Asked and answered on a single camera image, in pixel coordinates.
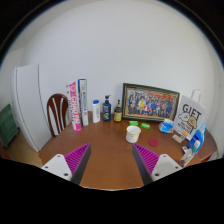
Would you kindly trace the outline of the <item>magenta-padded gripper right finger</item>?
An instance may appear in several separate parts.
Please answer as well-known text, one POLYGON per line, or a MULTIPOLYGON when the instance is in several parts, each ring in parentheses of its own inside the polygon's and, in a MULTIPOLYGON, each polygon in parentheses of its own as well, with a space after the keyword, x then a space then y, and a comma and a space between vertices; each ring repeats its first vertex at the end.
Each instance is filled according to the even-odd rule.
POLYGON ((167 154, 158 155, 136 143, 132 145, 132 154, 145 185, 182 169, 182 167, 167 154))

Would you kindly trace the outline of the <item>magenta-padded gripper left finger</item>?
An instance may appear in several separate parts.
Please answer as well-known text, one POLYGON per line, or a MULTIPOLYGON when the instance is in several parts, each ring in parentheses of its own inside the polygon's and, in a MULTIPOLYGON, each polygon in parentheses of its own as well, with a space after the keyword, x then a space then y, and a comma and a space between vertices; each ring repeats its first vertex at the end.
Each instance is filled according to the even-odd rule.
POLYGON ((88 143, 66 155, 56 154, 42 169, 79 185, 90 155, 91 144, 88 143))

